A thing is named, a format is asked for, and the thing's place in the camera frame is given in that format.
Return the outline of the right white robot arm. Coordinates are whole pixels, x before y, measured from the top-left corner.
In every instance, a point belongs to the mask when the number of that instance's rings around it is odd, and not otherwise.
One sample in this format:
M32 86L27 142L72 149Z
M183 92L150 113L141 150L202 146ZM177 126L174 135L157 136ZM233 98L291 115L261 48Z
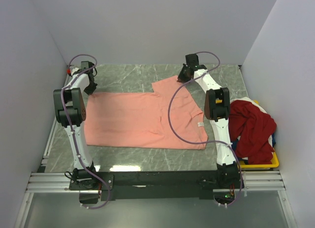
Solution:
M221 62L207 69L199 63L199 52L185 56L186 63L178 75L182 83L180 88L196 82L205 92L204 115L210 121L217 149L217 176L216 183L221 188L236 184L241 178L241 166L232 149L228 123L230 114L230 94L227 87L222 87L210 75L210 71L217 69Z

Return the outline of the pink t shirt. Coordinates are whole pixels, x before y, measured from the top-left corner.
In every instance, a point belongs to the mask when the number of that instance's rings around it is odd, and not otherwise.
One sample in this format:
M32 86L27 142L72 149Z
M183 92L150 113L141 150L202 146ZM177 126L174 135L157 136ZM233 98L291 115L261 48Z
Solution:
M89 96L84 125L92 146L205 149L204 113L189 91L169 77L151 93L99 92Z

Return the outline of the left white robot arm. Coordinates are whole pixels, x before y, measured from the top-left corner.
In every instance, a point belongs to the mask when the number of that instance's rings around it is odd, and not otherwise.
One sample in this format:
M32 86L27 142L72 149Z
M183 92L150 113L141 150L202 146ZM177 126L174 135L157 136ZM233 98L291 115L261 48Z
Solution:
M94 64L82 61L80 68L68 71L70 82L63 88L53 91L55 115L58 123L67 133L74 160L72 172L64 175L70 179L70 189L93 190L98 187L98 176L89 154L84 121L87 113L82 93L92 94L96 89Z

